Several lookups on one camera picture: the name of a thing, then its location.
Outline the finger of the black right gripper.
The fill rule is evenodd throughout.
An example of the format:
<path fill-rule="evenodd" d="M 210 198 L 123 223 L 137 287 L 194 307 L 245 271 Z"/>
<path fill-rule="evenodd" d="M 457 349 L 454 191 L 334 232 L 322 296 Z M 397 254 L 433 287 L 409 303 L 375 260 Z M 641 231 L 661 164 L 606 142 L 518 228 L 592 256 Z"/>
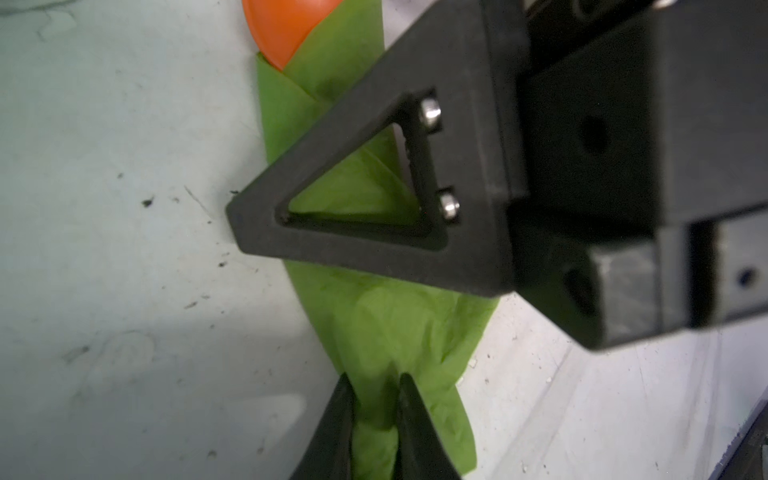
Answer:
<path fill-rule="evenodd" d="M 227 205 L 241 251 L 494 297 L 514 287 L 507 212 L 528 193 L 517 80 L 530 41 L 518 1 L 438 1 Z M 382 129 L 401 128 L 418 219 L 293 214 L 290 201 Z"/>

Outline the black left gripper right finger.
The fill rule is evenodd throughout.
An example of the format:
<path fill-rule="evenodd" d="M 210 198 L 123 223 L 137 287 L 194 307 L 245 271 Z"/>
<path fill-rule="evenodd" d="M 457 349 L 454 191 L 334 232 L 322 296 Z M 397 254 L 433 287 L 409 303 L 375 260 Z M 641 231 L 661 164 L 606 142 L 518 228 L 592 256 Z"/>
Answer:
<path fill-rule="evenodd" d="M 396 427 L 398 450 L 394 479 L 461 478 L 440 441 L 414 378 L 408 373 L 402 374 L 399 381 Z"/>

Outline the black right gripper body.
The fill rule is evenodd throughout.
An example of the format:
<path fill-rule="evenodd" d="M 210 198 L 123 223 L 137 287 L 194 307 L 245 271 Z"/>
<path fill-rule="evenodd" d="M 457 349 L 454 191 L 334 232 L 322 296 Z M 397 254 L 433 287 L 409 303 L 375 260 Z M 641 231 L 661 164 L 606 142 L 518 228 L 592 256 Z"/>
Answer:
<path fill-rule="evenodd" d="M 538 1 L 518 290 L 602 350 L 767 311 L 767 5 Z"/>

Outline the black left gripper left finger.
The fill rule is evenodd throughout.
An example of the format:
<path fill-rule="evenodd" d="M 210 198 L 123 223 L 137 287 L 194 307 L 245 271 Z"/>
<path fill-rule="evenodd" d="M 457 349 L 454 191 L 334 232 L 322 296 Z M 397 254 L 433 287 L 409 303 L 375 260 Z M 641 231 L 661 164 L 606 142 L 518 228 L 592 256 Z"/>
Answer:
<path fill-rule="evenodd" d="M 355 393 L 348 376 L 343 374 L 291 480 L 352 478 L 354 409 Z"/>

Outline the green paper napkin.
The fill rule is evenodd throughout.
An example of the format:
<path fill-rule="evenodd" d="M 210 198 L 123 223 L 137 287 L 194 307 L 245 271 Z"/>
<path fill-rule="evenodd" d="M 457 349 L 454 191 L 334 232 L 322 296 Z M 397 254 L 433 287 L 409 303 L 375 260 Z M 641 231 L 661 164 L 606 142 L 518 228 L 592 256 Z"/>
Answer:
<path fill-rule="evenodd" d="M 283 70 L 256 60 L 263 141 L 276 161 L 384 51 L 382 5 L 341 1 L 306 37 Z M 295 213 L 408 224 L 417 205 L 386 129 L 300 194 Z M 457 382 L 497 307 L 459 294 L 372 274 L 289 261 L 286 270 L 334 367 L 357 401 L 351 440 L 357 479 L 393 476 L 400 376 L 412 375 L 433 425 L 460 474 L 477 465 L 470 420 Z"/>

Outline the orange plastic spoon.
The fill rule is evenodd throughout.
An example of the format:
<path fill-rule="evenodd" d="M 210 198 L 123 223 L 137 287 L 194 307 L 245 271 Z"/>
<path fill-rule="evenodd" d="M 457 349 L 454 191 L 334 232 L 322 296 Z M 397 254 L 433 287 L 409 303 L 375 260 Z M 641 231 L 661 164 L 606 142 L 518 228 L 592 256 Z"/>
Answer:
<path fill-rule="evenodd" d="M 341 0 L 242 0 L 245 20 L 261 54 L 283 70 L 312 30 Z"/>

